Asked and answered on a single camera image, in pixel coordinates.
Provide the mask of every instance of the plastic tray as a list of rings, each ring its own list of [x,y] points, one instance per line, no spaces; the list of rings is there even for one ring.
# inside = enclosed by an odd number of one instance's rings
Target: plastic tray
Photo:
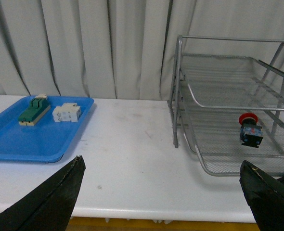
[[[51,109],[35,126],[20,126],[18,116],[34,96],[27,96],[0,113],[0,160],[57,162],[66,152],[94,103],[92,98],[49,96]],[[77,103],[78,122],[53,120],[52,112],[63,103]]]

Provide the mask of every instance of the wire mesh tray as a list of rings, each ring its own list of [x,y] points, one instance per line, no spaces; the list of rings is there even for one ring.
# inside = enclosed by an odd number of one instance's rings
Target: wire mesh tray
[[[254,111],[263,127],[259,148],[241,145],[238,117],[243,110],[201,108],[181,87],[181,124],[190,149],[199,156],[204,170],[216,176],[238,175],[244,160],[258,164],[272,175],[284,173],[284,122],[264,111]]]
[[[284,73],[274,70],[250,57],[184,54],[181,63],[193,100],[208,108],[284,111],[273,85]]]

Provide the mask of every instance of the metal desk organizer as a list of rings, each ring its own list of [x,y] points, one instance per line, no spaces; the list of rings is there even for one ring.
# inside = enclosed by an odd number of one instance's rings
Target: metal desk organizer
[[[270,65],[245,56],[182,53],[183,39],[280,43]],[[177,127],[203,169],[239,176],[244,160],[273,176],[284,174],[284,72],[273,67],[284,40],[178,36],[168,105],[173,142]],[[280,87],[272,86],[280,78]],[[254,113],[262,126],[259,148],[241,145],[238,118]]]

